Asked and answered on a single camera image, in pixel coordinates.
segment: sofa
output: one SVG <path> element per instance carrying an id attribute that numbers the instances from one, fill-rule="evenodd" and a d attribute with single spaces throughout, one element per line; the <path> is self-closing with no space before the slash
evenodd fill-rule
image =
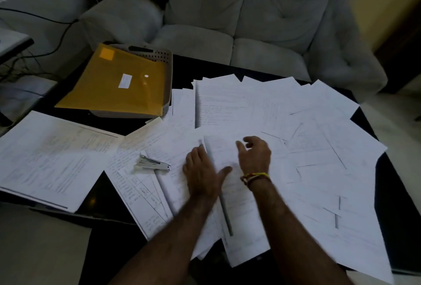
<path id="1" fill-rule="evenodd" d="M 363 42 L 350 0 L 103 0 L 80 21 L 92 49 L 149 43 L 174 54 L 352 90 L 387 77 Z"/>

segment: yellow wall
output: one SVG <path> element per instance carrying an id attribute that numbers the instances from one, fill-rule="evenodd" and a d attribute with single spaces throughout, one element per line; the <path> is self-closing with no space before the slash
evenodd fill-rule
<path id="1" fill-rule="evenodd" d="M 352 0 L 364 39 L 376 51 L 419 0 Z"/>

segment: floor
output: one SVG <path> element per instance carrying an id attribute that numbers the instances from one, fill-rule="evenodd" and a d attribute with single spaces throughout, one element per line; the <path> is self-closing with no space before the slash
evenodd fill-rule
<path id="1" fill-rule="evenodd" d="M 421 100 L 379 94 L 362 105 L 387 154 L 421 213 Z M 90 229 L 26 208 L 0 204 L 0 280 L 5 285 L 77 285 Z M 356 285 L 385 284 L 350 272 Z M 186 284 L 195 284 L 189 279 Z M 421 277 L 395 275 L 396 285 L 421 284 Z"/>

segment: plastic envelope folder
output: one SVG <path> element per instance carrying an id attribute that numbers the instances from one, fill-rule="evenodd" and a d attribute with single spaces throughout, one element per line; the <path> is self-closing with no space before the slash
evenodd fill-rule
<path id="1" fill-rule="evenodd" d="M 162 115 L 166 66 L 100 44 L 57 108 Z"/>

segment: person's left hand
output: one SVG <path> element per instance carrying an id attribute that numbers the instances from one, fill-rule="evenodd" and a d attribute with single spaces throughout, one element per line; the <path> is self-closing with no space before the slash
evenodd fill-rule
<path id="1" fill-rule="evenodd" d="M 183 165 L 190 197 L 205 196 L 215 202 L 225 177 L 231 171 L 232 167 L 227 166 L 216 173 L 202 144 L 192 149 L 186 156 L 186 164 Z"/>

